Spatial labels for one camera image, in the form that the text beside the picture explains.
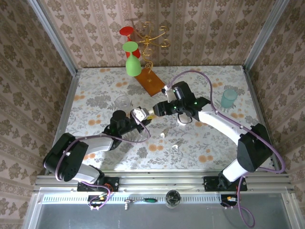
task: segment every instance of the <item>floral tablecloth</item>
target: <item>floral tablecloth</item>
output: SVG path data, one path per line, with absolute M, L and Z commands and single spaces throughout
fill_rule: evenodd
M 206 73 L 213 83 L 213 100 L 222 112 L 242 121 L 245 125 L 258 123 L 254 105 L 241 66 L 201 66 L 201 67 L 154 67 L 153 71 L 168 83 L 177 74 L 195 69 Z M 195 73 L 187 73 L 178 81 L 186 81 L 196 97 L 209 99 L 210 88 L 207 81 Z M 232 88 L 238 93 L 233 107 L 224 109 L 220 100 L 225 89 Z M 151 109 L 156 103 L 166 100 L 162 93 L 150 97 L 125 68 L 83 69 L 76 90 L 66 132 L 73 135 L 95 135 L 109 124 L 116 110 L 114 100 L 127 95 L 132 107 Z M 152 137 L 142 144 L 121 143 L 109 152 L 96 152 L 84 158 L 102 170 L 127 169 L 205 169 L 221 170 L 236 159 L 237 147 L 225 135 L 207 124 L 193 121 L 186 126 L 177 123 L 177 116 L 153 117 L 147 126 Z M 160 133 L 170 127 L 166 138 Z M 133 131 L 123 137 L 143 140 L 145 132 Z M 180 142 L 178 148 L 172 145 Z M 264 163 L 271 167 L 271 160 Z

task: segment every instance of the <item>wooden base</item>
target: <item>wooden base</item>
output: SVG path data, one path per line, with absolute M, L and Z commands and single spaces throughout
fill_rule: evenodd
M 141 74 L 135 78 L 150 96 L 154 96 L 164 88 L 165 83 L 153 71 L 148 73 L 149 70 L 148 68 L 142 69 Z

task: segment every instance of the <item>teal plastic cup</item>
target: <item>teal plastic cup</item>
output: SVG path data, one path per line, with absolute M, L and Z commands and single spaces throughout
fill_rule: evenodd
M 221 98 L 221 106 L 223 108 L 229 108 L 233 105 L 234 101 L 237 99 L 236 91 L 232 89 L 227 89 L 224 91 L 223 96 Z

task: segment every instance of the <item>clear plastic cup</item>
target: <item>clear plastic cup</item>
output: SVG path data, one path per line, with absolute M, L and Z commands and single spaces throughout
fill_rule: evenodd
M 233 105 L 234 101 L 237 99 L 238 94 L 232 89 L 227 89 L 224 91 L 221 98 L 221 106 L 223 108 L 229 108 Z
M 117 97 L 114 104 L 118 110 L 122 110 L 126 113 L 130 111 L 130 99 L 125 95 Z

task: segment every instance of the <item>patterned wallpaper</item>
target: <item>patterned wallpaper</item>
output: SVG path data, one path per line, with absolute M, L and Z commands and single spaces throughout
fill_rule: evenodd
M 305 216 L 305 0 L 290 0 L 250 73 Z
M 126 37 L 119 30 L 128 25 L 140 31 L 143 21 L 170 29 L 169 48 L 152 46 L 156 66 L 242 65 L 274 0 L 40 2 L 75 65 L 83 68 L 124 66 Z
M 0 0 L 0 228 L 21 228 L 71 75 L 26 0 Z

